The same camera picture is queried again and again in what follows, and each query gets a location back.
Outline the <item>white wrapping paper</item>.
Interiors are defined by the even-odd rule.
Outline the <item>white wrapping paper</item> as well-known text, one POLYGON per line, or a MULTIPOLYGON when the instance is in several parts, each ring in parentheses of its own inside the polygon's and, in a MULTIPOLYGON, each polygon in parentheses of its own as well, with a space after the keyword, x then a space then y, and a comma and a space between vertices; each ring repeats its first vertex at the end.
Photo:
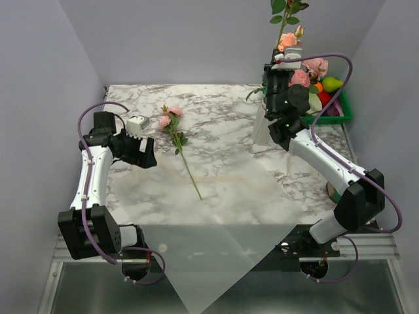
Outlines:
POLYGON ((111 183, 189 313, 201 313, 256 266, 297 225, 302 210, 255 159, 158 154, 148 170, 111 183))

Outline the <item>pink rose stem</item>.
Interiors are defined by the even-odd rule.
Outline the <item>pink rose stem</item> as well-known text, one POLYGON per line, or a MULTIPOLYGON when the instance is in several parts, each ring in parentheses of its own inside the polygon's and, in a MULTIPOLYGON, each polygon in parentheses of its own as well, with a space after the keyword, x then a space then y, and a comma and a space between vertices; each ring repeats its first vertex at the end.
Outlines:
POLYGON ((303 61, 304 69, 297 69, 292 75, 289 86, 299 84, 308 88, 312 82, 316 83, 327 74, 329 62, 323 58, 303 61))

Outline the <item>green leafy stem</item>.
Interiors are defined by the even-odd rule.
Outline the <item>green leafy stem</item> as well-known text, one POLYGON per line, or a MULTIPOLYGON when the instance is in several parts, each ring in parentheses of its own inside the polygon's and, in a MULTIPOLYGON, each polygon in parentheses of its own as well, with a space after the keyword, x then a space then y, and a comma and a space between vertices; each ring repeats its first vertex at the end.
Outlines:
MULTIPOLYGON (((271 24, 280 24, 280 33, 278 35, 278 40, 276 42, 275 48, 279 43, 280 36, 285 33, 284 29, 286 26, 297 25, 300 20, 295 16, 298 12, 307 9, 309 7, 308 3, 303 1, 271 1, 270 6, 272 9, 272 18, 270 19, 271 24)), ((266 88, 265 83, 262 82, 261 87, 252 90, 246 96, 246 101, 253 95, 263 92, 265 94, 266 88)))

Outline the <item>pink bud flower stem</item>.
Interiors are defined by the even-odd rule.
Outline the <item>pink bud flower stem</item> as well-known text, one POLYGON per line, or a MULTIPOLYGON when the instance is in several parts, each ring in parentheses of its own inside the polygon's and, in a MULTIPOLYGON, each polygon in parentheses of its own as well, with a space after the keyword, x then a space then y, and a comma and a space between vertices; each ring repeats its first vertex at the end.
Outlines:
POLYGON ((283 52, 285 48, 290 46, 300 46, 301 45, 301 38, 304 35, 305 28, 302 26, 298 26, 293 33, 283 33, 280 36, 279 43, 277 45, 277 49, 280 52, 283 52))

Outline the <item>pink flower bouquet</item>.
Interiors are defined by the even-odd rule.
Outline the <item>pink flower bouquet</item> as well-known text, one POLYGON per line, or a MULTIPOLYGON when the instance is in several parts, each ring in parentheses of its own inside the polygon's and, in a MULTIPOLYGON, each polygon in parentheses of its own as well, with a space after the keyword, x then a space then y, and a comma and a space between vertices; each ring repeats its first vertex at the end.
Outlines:
POLYGON ((185 137, 185 134, 182 131, 179 131, 179 125, 181 118, 183 117, 183 111, 179 107, 168 107, 167 105, 163 105, 161 110, 162 116, 159 120, 159 127, 163 132, 169 135, 170 141, 175 147, 175 155, 180 155, 199 199, 203 200, 203 197, 198 189, 198 186, 195 182, 183 152, 183 147, 189 140, 185 137))

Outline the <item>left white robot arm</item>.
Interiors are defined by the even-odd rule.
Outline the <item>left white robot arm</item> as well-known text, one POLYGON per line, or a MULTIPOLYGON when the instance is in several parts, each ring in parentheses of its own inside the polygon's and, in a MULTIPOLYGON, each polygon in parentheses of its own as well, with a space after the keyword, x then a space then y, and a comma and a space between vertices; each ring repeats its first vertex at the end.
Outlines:
POLYGON ((150 124, 146 116, 131 116, 121 130, 117 118, 107 111, 94 113, 93 128, 79 142, 82 169, 77 192, 69 210, 58 215, 58 227, 75 260, 102 256, 115 263, 122 250, 130 258, 139 258, 145 250, 141 228, 118 224, 107 209, 107 179, 116 161, 155 167, 155 141, 143 134, 150 124))

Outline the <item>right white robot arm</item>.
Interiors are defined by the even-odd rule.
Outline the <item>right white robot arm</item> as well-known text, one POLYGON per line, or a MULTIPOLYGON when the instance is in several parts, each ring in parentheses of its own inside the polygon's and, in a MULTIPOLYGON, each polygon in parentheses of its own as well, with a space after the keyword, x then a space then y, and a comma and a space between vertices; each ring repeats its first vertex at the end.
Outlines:
POLYGON ((334 211, 302 234, 302 251, 316 256, 326 242, 358 231, 384 209, 384 176, 377 169, 367 171, 342 157, 302 120, 302 114, 310 108, 309 89, 291 82, 301 57, 300 48, 273 51, 271 62, 264 67, 264 117, 270 122, 273 142, 309 163, 340 195, 334 211))

